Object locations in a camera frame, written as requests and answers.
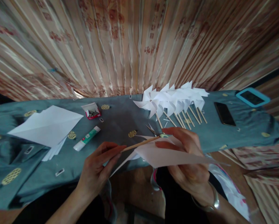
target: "bamboo skewer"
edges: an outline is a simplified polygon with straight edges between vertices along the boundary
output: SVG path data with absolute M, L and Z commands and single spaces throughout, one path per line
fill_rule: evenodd
M 177 116 L 177 114 L 176 114 L 175 112 L 174 112 L 174 115 L 176 116 L 177 121 L 178 121 L 179 124 L 181 125 L 181 128 L 183 128 L 183 125 L 182 125 L 181 121 L 179 120 L 179 118 L 178 118 L 178 116 Z
M 136 148 L 136 147 L 138 147 L 138 146 L 147 144 L 147 143 L 149 143 L 149 142 L 151 142 L 151 141 L 154 141 L 154 140 L 156 140 L 156 139 L 158 139 L 158 138 L 160 138 L 160 136 L 157 136 L 157 137 L 154 137 L 154 138 L 150 138 L 150 139 L 145 140 L 145 141 L 143 141 L 143 142 L 140 142 L 140 143 L 137 143 L 137 144 L 135 144 L 135 145 L 129 146 L 129 147 L 125 148 L 124 150 L 122 150 L 121 152 L 124 152 L 124 151 L 127 151 L 127 150 L 129 150 L 129 149 L 133 149 L 133 148 Z
M 203 115 L 203 113 L 202 113 L 201 109 L 200 109 L 200 108 L 198 108 L 198 109 L 199 109 L 199 112 L 201 112 L 201 115 L 202 115 L 202 117 L 203 117 L 204 121 L 205 121 L 205 122 L 206 122 L 206 124 L 207 124 L 208 122 L 207 122 L 207 120 L 205 119 L 205 116 Z
M 173 122 L 173 120 L 167 115 L 167 113 L 166 113 L 166 112 L 163 112 L 163 113 L 164 113 L 165 116 L 170 120 L 170 122 L 171 122 L 175 127 L 177 127 L 176 124 Z
M 181 115 L 180 114 L 178 114 L 178 115 L 179 115 L 180 121 L 182 122 L 183 128 L 186 129 L 185 124 L 183 123 L 183 120 L 181 118 Z
M 190 127 L 190 125 L 189 125 L 189 123 L 188 123 L 188 121 L 187 121 L 187 119 L 186 119 L 185 114 L 184 114 L 184 112 L 183 112 L 183 111 L 182 111 L 182 114 L 183 114 L 183 117 L 184 117 L 184 119 L 185 119 L 185 122 L 187 123 L 187 125 L 188 125 L 189 129 L 191 130 L 191 127 Z
M 189 106 L 189 109 L 191 111 L 191 113 L 193 114 L 193 116 L 195 117 L 195 119 L 197 120 L 198 124 L 201 124 L 198 120 L 198 118 L 195 116 L 195 113 L 192 111 L 191 107 Z
M 195 127 L 193 121 L 191 120 L 191 117 L 189 116 L 188 112 L 186 111 L 187 116 L 189 117 L 190 122 L 192 123 L 192 125 Z
M 162 130 L 162 129 L 163 129 L 163 127 L 162 127 L 162 124 L 161 124 L 160 119 L 159 119 L 159 117 L 158 117 L 158 114 L 157 114 L 157 113 L 155 113 L 155 114 L 156 114 L 156 117 L 157 117 L 157 119 L 158 119 L 158 122 L 159 122 L 160 127 L 161 127 L 161 130 Z
M 196 107 L 195 109 L 196 109 L 196 113 L 198 114 L 199 121 L 202 123 L 202 119 L 201 119 L 201 117 L 199 115 L 198 108 Z

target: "scissors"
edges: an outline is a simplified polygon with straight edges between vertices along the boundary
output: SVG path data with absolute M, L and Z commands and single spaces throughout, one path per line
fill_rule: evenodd
M 146 125 L 146 127 L 156 136 L 160 136 L 161 138 L 168 138 L 168 135 L 165 134 L 156 134 L 156 132 L 154 131 L 154 129 L 152 128 L 152 126 L 150 125 L 150 123 L 148 123 L 149 126 Z

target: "black phone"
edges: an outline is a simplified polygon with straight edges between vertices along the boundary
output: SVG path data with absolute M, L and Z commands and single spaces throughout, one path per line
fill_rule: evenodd
M 223 103 L 218 103 L 218 102 L 214 102 L 214 105 L 218 112 L 221 123 L 235 127 L 236 123 L 235 123 L 229 109 L 227 108 L 227 105 L 223 104 Z

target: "table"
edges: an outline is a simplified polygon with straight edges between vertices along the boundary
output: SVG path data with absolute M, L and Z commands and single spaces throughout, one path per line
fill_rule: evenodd
M 201 147 L 204 153 L 218 150 L 243 147 L 243 146 L 266 146 L 279 143 L 279 122 L 267 114 L 263 108 L 254 110 L 237 97 L 236 91 L 210 92 L 204 97 L 203 108 L 208 124 L 202 120 L 199 125 L 191 116 L 195 127 L 192 131 L 199 135 Z M 84 99 L 62 99 L 62 100 L 37 100 L 25 102 L 12 102 L 0 106 L 0 209 L 8 209 L 22 206 L 43 195 L 47 191 L 63 184 L 78 181 L 82 171 L 84 159 L 89 156 L 103 141 L 115 142 L 120 145 L 133 145 L 140 141 L 140 137 L 128 136 L 128 133 L 136 130 L 138 135 L 152 136 L 146 127 L 151 126 L 159 133 L 160 126 L 156 117 L 149 117 L 149 111 L 138 108 L 134 103 L 141 101 L 142 95 L 115 96 L 107 98 L 84 98 Z M 52 160 L 41 162 L 48 147 L 28 142 L 24 139 L 14 138 L 6 133 L 24 122 L 27 117 L 24 114 L 28 111 L 42 110 L 51 105 L 59 106 L 76 113 L 84 114 L 82 105 L 96 102 L 98 107 L 106 104 L 108 110 L 102 110 L 102 123 L 99 118 L 88 120 L 84 116 L 73 128 L 77 140 L 67 138 L 60 153 Z M 227 104 L 237 127 L 223 125 L 218 117 L 213 102 Z M 165 125 L 166 117 L 163 115 L 160 120 Z M 178 124 L 174 116 L 171 119 Z M 80 151 L 77 152 L 73 146 L 81 140 L 95 126 L 101 131 Z M 173 127 L 171 122 L 166 127 Z M 34 146 L 30 154 L 25 155 L 24 151 L 29 146 Z M 132 150 L 125 152 L 118 162 L 120 164 L 132 153 Z M 124 164 L 119 172 L 144 167 L 148 164 L 141 158 Z M 8 185 L 1 186 L 2 179 L 15 168 L 20 168 L 20 174 Z M 64 169 L 59 176 L 55 173 Z

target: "bracelet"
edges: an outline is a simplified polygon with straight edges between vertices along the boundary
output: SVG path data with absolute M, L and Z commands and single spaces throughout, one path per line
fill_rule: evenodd
M 198 202 L 195 201 L 195 199 L 193 198 L 193 196 L 191 195 L 191 198 L 193 200 L 193 202 L 195 203 L 195 205 L 200 208 L 201 210 L 204 210 L 205 212 L 212 212 L 214 211 L 214 208 L 218 209 L 219 208 L 219 197 L 218 197 L 218 192 L 215 189 L 215 187 L 209 182 L 210 186 L 213 189 L 213 193 L 214 193 L 214 203 L 213 206 L 206 206 L 203 207 L 201 206 Z

